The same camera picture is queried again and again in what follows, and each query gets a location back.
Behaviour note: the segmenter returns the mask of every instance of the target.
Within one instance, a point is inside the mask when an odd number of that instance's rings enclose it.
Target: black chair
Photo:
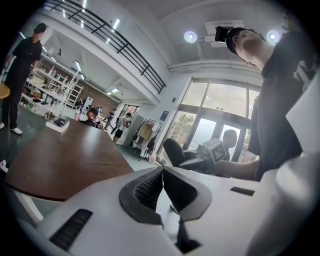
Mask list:
[[[174,167],[180,167],[186,170],[206,169],[206,161],[200,158],[194,150],[183,150],[172,138],[167,138],[163,143],[163,148]]]

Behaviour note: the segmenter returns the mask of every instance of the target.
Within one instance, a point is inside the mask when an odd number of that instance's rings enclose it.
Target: yellow stool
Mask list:
[[[0,84],[0,99],[8,97],[10,94],[10,89],[3,82]]]

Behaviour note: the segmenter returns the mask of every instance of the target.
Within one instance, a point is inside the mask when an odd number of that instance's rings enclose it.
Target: black railing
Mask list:
[[[43,7],[46,10],[61,12],[61,18],[65,17],[79,26],[82,25],[83,21],[84,29],[104,43],[109,44],[117,54],[123,55],[138,69],[141,76],[144,76],[152,84],[158,94],[166,86],[165,82],[141,53],[123,35],[93,12],[70,0],[48,0],[43,4]]]

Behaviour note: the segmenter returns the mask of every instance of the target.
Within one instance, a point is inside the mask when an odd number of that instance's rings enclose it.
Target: white robot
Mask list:
[[[155,167],[95,183],[36,228],[21,226],[48,255],[277,255],[319,201],[319,85],[318,71],[287,114],[302,155],[260,182]],[[176,243],[155,211],[162,189],[180,215]]]

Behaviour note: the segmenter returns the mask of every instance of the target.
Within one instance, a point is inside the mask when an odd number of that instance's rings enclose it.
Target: black cap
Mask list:
[[[243,28],[243,27],[235,27],[235,28],[231,29],[231,30],[228,32],[228,34],[226,35],[226,39],[225,39],[226,46],[228,47],[228,49],[229,49],[232,53],[234,53],[234,54],[236,54],[236,55],[238,55],[238,54],[237,54],[237,52],[236,52],[236,50],[235,50],[235,44],[234,44],[234,41],[232,40],[232,38],[234,38],[234,37],[237,36],[241,31],[244,31],[244,30],[247,30],[247,29],[245,29],[245,28]]]
[[[95,107],[90,108],[88,111],[92,112],[95,116],[98,115],[98,109],[96,109]]]
[[[39,34],[39,33],[45,32],[46,28],[47,28],[46,24],[40,23],[38,26],[36,26],[33,32],[36,34]]]

